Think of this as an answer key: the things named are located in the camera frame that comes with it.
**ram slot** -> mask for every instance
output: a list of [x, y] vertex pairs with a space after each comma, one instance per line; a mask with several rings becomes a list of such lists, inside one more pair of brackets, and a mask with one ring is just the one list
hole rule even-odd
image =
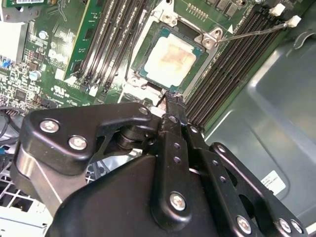
[[[264, 24], [266, 22], [266, 20], [257, 21], [256, 24], [254, 24], [253, 27], [250, 28], [250, 30], [264, 30], [266, 29], [266, 27], [264, 27]], [[236, 50], [234, 50], [234, 54], [230, 55], [229, 60], [226, 61], [223, 67], [217, 70], [216, 74], [213, 76], [213, 78], [216, 79], [216, 83], [211, 83], [211, 85], [208, 87], [202, 103], [210, 103], [210, 100], [215, 99], [216, 97], [214, 96], [214, 94], [216, 92], [220, 92], [221, 89], [224, 89], [220, 88], [220, 86], [221, 84], [223, 84], [223, 82], [225, 82], [225, 80], [228, 80], [229, 83], [233, 82], [233, 77], [235, 76], [235, 74], [232, 73], [232, 71], [236, 69], [237, 65], [239, 65], [238, 62], [241, 58], [246, 58], [248, 53], [247, 51], [245, 51], [245, 48], [249, 47], [255, 39], [258, 39], [258, 37], [248, 37], [240, 41], [240, 44], [238, 45], [238, 47], [236, 47]], [[204, 107], [195, 107], [194, 114], [190, 118], [196, 119], [203, 109]]]
[[[237, 35], [271, 28], [277, 22], [253, 10]], [[187, 117], [204, 127], [277, 37], [278, 32], [229, 42], [187, 103]]]
[[149, 3], [149, 0], [145, 0], [140, 2], [137, 10], [135, 11], [135, 17], [132, 19], [131, 27], [128, 28], [128, 30], [125, 32], [128, 37], [125, 37], [124, 40], [121, 41], [121, 47], [119, 48], [118, 55], [116, 56], [113, 65], [111, 67], [111, 70], [105, 68], [104, 74], [101, 76], [103, 78], [103, 82], [101, 84], [101, 87], [103, 88], [103, 92], [107, 92], [114, 80], [114, 77], [119, 70], [120, 65], [122, 64], [123, 58], [128, 52], [128, 48], [132, 46], [132, 41], [135, 37], [137, 37], [138, 28], [140, 27], [140, 18], [143, 14], [143, 9], [147, 4]]
[[79, 77], [86, 77], [91, 73], [92, 65], [98, 58], [98, 53], [104, 42], [106, 34], [109, 32], [110, 24], [114, 19], [114, 13], [122, 7], [122, 2], [117, 0], [107, 1], [100, 16], [97, 29], [94, 33], [92, 43], [83, 63], [79, 69]]
[[101, 69], [96, 79], [99, 82], [99, 86], [104, 86], [107, 83], [107, 75], [110, 73], [109, 68], [116, 68], [122, 62], [122, 58], [126, 53], [128, 46], [130, 44], [130, 33], [133, 32], [132, 29], [135, 27], [135, 24], [138, 23], [138, 20], [142, 14], [144, 9], [144, 4], [147, 3], [147, 0], [138, 0], [131, 1], [132, 6], [131, 10], [125, 15], [122, 27], [118, 31], [118, 34], [113, 39], [111, 46], [109, 47], [109, 51], [106, 52], [106, 58], [101, 65]]
[[87, 78], [90, 80], [90, 85], [95, 85], [98, 82], [97, 79], [100, 74], [102, 64], [104, 64], [106, 59], [109, 57], [108, 50], [112, 50], [112, 47], [117, 40], [117, 35], [122, 30], [126, 16], [130, 11], [132, 11], [133, 1], [124, 0], [119, 2], [119, 8], [114, 14], [110, 28], [102, 40], [101, 48], [99, 49], [96, 59], [92, 64], [92, 68], [87, 75]]

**gray metal surface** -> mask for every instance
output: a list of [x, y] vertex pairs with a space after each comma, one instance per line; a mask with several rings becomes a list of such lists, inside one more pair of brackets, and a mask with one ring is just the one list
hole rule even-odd
[[206, 133], [259, 180], [273, 170], [276, 197], [305, 226], [316, 221], [316, 42], [280, 46]]

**sticker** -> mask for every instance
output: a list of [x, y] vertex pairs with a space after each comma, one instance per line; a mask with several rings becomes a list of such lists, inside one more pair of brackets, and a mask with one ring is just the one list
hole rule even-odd
[[285, 183], [282, 181], [280, 176], [278, 176], [275, 170], [264, 177], [263, 180], [261, 180], [261, 183], [263, 183], [267, 189], [271, 190], [274, 195], [277, 195], [286, 187]]
[[17, 4], [25, 4], [25, 3], [42, 3], [44, 0], [16, 0]]
[[64, 79], [64, 75], [65, 75], [65, 71], [57, 68], [56, 73], [55, 73], [55, 79], [63, 80]]

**wire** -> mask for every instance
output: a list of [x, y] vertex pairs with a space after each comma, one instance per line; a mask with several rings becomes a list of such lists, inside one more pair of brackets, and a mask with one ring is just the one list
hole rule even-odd
[[3, 135], [5, 135], [5, 132], [8, 129], [11, 118], [9, 115], [7, 115], [5, 112], [2, 112], [2, 111], [0, 111], [0, 115], [3, 116], [5, 119], [5, 124], [0, 132], [0, 138], [1, 138], [1, 137], [3, 137]]
[[218, 42], [219, 43], [223, 43], [223, 42], [227, 42], [227, 41], [231, 41], [231, 40], [241, 39], [241, 38], [248, 37], [248, 36], [257, 36], [257, 35], [270, 34], [270, 33], [274, 32], [274, 31], [278, 31], [278, 30], [284, 29], [286, 27], [287, 27], [287, 24], [286, 23], [282, 23], [282, 24], [274, 26], [274, 27], [272, 27], [270, 29], [266, 29], [266, 30], [263, 30], [263, 31], [253, 31], [253, 32], [249, 32], [249, 33], [242, 34], [242, 35], [239, 35], [239, 36], [233, 36], [233, 37], [230, 37], [230, 38], [227, 38], [227, 39], [221, 39]]
[[[5, 124], [0, 132], [0, 138], [3, 137], [5, 135], [5, 132], [8, 129], [8, 126], [10, 125], [12, 127], [13, 130], [15, 130], [17, 133], [20, 132], [20, 128], [18, 125], [16, 125], [16, 123], [10, 118], [9, 115], [7, 115], [5, 112], [3, 112], [4, 110], [15, 110], [18, 111], [21, 114], [26, 113], [25, 110], [22, 110], [20, 108], [16, 108], [13, 106], [0, 106], [0, 115], [2, 115], [5, 119]], [[5, 146], [5, 145], [10, 145], [10, 144], [14, 144], [18, 141], [18, 137], [13, 137], [13, 138], [9, 138], [6, 140], [2, 140], [0, 141], [0, 147], [1, 146]]]

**silver screw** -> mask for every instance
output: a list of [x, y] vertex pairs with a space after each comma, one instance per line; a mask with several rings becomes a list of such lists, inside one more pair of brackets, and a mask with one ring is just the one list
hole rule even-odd
[[283, 219], [280, 218], [279, 222], [280, 222], [280, 225], [281, 225], [282, 229], [284, 229], [288, 233], [292, 232], [289, 224], [286, 221], [284, 221]]
[[301, 234], [303, 233], [302, 228], [300, 227], [299, 224], [296, 223], [296, 221], [291, 220], [291, 223], [292, 223], [292, 226], [293, 226], [299, 233], [301, 233]]
[[172, 193], [170, 195], [170, 202], [174, 209], [178, 211], [183, 211], [186, 208], [186, 202], [181, 194]]
[[178, 119], [175, 116], [169, 116], [169, 119], [174, 123], [178, 122]]
[[225, 148], [222, 147], [221, 145], [218, 145], [217, 147], [218, 147], [218, 149], [219, 149], [221, 152], [225, 152]]
[[192, 130], [192, 132], [198, 133], [198, 130], [193, 126], [191, 126], [191, 130]]
[[39, 124], [39, 127], [41, 130], [44, 132], [49, 132], [49, 133], [54, 133], [59, 130], [59, 125], [58, 123], [52, 121], [52, 120], [44, 120]]
[[251, 226], [244, 217], [238, 216], [237, 223], [243, 232], [245, 232], [248, 235], [251, 234]]
[[163, 20], [164, 23], [166, 23], [166, 24], [169, 24], [169, 23], [172, 21], [172, 19], [171, 19], [171, 17], [170, 17], [169, 15], [163, 15], [163, 16], [162, 16], [162, 20]]
[[87, 142], [85, 141], [83, 137], [80, 137], [80, 136], [71, 137], [68, 143], [69, 143], [69, 146], [75, 150], [83, 150], [84, 148], [87, 147]]
[[148, 111], [144, 107], [140, 107], [138, 110], [139, 110], [139, 112], [141, 112], [144, 115], [148, 114]]

